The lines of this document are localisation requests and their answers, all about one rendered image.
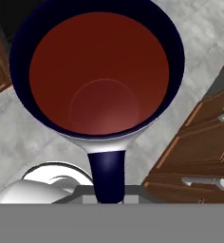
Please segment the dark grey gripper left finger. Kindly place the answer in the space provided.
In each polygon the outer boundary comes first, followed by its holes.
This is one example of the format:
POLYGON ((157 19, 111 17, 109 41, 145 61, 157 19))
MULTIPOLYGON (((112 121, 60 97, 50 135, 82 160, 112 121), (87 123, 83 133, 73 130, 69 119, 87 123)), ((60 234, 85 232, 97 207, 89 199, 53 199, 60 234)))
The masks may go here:
POLYGON ((79 185, 74 192, 57 201, 55 204, 97 204, 98 200, 94 193, 92 185, 79 185))

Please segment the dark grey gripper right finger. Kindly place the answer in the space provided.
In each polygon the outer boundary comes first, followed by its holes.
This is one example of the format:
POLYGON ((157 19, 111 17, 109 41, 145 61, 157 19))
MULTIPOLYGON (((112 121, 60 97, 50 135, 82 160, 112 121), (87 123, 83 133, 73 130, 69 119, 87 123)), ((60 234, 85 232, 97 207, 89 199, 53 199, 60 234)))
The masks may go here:
POLYGON ((157 200, 150 196, 140 185, 126 185, 123 204, 146 204, 156 203, 157 200))

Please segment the navy cup with red inside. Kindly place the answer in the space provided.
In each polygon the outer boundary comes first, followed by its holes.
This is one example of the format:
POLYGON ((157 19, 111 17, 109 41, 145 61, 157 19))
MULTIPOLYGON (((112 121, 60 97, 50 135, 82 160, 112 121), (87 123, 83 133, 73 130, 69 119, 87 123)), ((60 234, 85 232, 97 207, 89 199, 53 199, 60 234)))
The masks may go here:
POLYGON ((177 95, 184 48, 152 0, 46 0, 14 34, 9 73, 25 109, 87 153, 96 198, 124 198, 128 144, 177 95))

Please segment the white round object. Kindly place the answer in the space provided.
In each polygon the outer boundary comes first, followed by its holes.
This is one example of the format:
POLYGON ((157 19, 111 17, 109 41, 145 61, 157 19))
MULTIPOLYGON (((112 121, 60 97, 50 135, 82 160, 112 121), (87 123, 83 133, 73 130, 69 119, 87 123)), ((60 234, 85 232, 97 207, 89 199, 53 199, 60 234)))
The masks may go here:
POLYGON ((77 165, 48 161, 29 168, 0 192, 0 204, 51 204, 71 196, 77 186, 92 186, 92 177, 77 165))

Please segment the brown wooden drawer front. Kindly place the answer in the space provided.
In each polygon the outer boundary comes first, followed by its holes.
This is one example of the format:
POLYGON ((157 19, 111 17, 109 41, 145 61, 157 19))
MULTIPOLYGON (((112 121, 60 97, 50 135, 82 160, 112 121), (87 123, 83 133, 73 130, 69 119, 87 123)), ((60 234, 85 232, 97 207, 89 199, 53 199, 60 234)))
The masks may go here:
POLYGON ((184 123, 185 127, 209 122, 224 113, 224 89, 202 99, 184 123))

